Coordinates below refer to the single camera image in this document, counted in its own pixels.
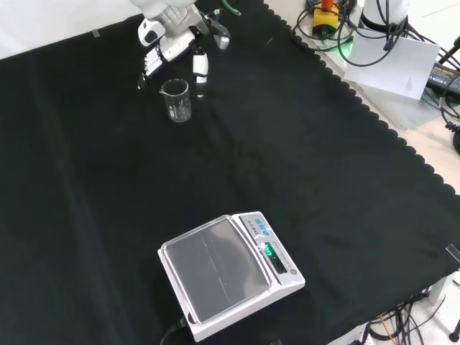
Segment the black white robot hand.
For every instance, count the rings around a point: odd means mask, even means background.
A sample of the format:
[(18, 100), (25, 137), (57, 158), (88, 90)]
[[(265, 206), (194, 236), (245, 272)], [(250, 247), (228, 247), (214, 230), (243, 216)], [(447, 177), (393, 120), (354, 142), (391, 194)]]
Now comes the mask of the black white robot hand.
[(209, 30), (201, 13), (193, 4), (184, 7), (159, 4), (149, 9), (157, 12), (145, 13), (138, 28), (139, 41), (149, 52), (144, 57), (137, 88), (145, 89), (161, 69), (191, 52), (197, 97), (202, 98), (208, 81), (208, 57), (198, 46), (198, 38)]

